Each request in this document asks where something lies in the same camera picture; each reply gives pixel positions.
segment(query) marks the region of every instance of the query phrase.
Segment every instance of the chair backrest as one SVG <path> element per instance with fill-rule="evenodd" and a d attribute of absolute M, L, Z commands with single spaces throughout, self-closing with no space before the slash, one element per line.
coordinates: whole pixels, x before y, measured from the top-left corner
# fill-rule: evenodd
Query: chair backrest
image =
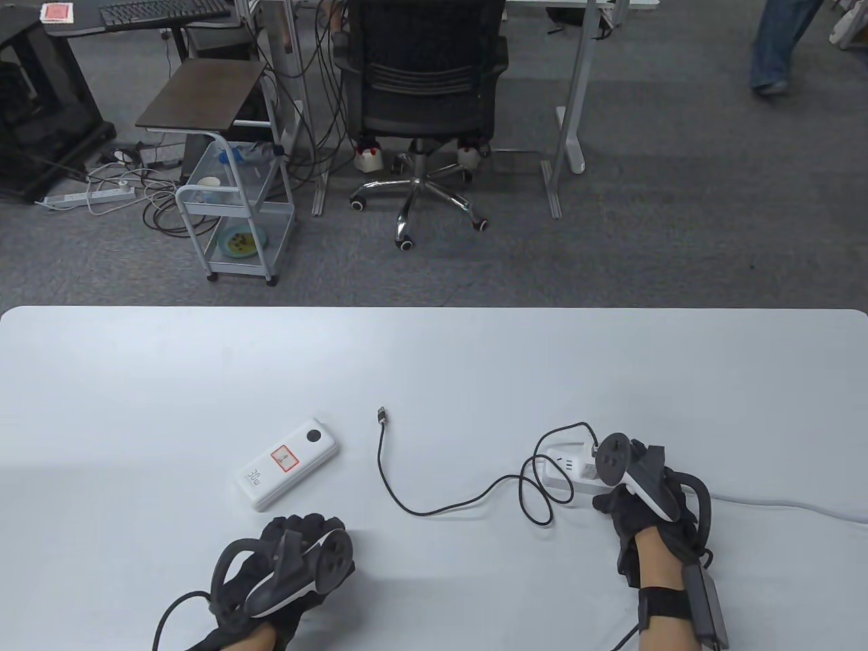
<path fill-rule="evenodd" d="M 351 57 L 368 88 L 453 95 L 494 65 L 505 0 L 349 0 Z"/>

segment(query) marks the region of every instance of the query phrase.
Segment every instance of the wrist strap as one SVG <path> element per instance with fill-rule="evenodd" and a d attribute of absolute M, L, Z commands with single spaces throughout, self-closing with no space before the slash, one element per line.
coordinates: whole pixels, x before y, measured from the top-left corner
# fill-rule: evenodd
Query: wrist strap
<path fill-rule="evenodd" d="M 674 617 L 679 620 L 693 619 L 690 600 L 685 590 L 670 588 L 642 588 L 639 590 L 639 630 L 651 624 L 652 617 Z"/>

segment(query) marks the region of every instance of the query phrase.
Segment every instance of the floor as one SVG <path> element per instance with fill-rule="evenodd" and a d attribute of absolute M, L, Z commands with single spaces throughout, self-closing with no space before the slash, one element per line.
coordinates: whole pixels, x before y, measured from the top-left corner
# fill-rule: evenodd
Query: floor
<path fill-rule="evenodd" d="M 280 283 L 205 281 L 192 247 L 148 231 L 132 207 L 94 217 L 0 204 L 0 313 L 26 304 L 725 306 L 868 309 L 868 67 L 826 42 L 820 11 L 795 57 L 792 96 L 746 85 L 761 0 L 662 0 L 598 48 L 582 123 L 588 170 L 563 179 L 549 218 L 533 155 L 503 156 L 470 195 L 476 233 L 434 201 L 417 247 L 391 243 L 397 198 L 353 212 L 352 166 L 325 216 L 300 219 Z M 575 31 L 510 11 L 498 147 L 552 149 Z M 168 73 L 153 32 L 73 43 L 123 140 Z M 312 80 L 320 97 L 319 82 Z M 317 106 L 322 109 L 321 98 Z"/>

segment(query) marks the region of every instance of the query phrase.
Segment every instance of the office chair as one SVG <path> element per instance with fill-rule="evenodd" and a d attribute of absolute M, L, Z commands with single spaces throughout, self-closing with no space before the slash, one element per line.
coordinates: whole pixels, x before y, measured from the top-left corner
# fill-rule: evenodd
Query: office chair
<path fill-rule="evenodd" d="M 408 226 L 423 192 L 451 203 L 477 231 L 488 220 L 470 201 L 437 183 L 450 174 L 472 178 L 458 164 L 428 171 L 427 158 L 447 141 L 478 147 L 494 134 L 497 78 L 510 63 L 500 29 L 504 0 L 348 0 L 349 33 L 333 35 L 341 70 L 347 127 L 356 142 L 378 136 L 410 138 L 392 172 L 410 178 L 371 181 L 350 196 L 356 210 L 378 190 L 409 189 L 395 225 L 395 246 L 413 247 Z"/>

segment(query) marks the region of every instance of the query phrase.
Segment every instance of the black glove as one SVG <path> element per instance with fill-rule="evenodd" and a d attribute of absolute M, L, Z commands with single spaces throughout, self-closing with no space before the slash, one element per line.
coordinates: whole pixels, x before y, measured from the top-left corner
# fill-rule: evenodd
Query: black glove
<path fill-rule="evenodd" d="M 319 513 L 312 513 L 304 518 L 298 516 L 275 517 L 262 530 L 260 540 L 276 542 L 283 536 L 286 529 L 298 531 L 302 536 L 301 550 L 304 553 L 329 531 L 344 528 L 344 523 L 337 517 L 326 520 Z M 354 570 L 355 563 L 351 566 L 347 576 L 352 574 Z M 248 617 L 244 612 L 244 601 L 247 595 L 270 573 L 267 559 L 263 558 L 261 554 L 250 555 L 241 564 L 238 574 L 226 582 L 221 592 L 220 601 L 231 613 L 230 616 L 225 621 L 218 622 L 218 627 L 215 630 L 188 651 L 219 651 L 219 649 L 246 639 L 266 621 L 274 626 L 277 632 L 277 643 L 274 648 L 282 650 L 295 636 L 301 616 L 307 610 L 321 604 L 326 596 L 311 590 L 299 599 L 287 603 L 271 615 L 255 619 Z"/>
<path fill-rule="evenodd" d="M 621 553 L 618 555 L 618 574 L 627 578 L 631 588 L 639 588 L 639 552 L 636 549 L 636 534 L 649 527 L 656 527 L 660 538 L 666 544 L 672 555 L 683 563 L 697 562 L 705 551 L 699 549 L 696 535 L 696 516 L 687 509 L 687 500 L 681 485 L 668 477 L 666 468 L 665 483 L 672 491 L 681 511 L 681 517 L 673 523 L 668 523 L 654 513 L 641 497 L 631 495 L 627 486 L 615 486 L 605 495 L 594 497 L 594 508 L 612 516 L 615 533 L 621 539 Z"/>

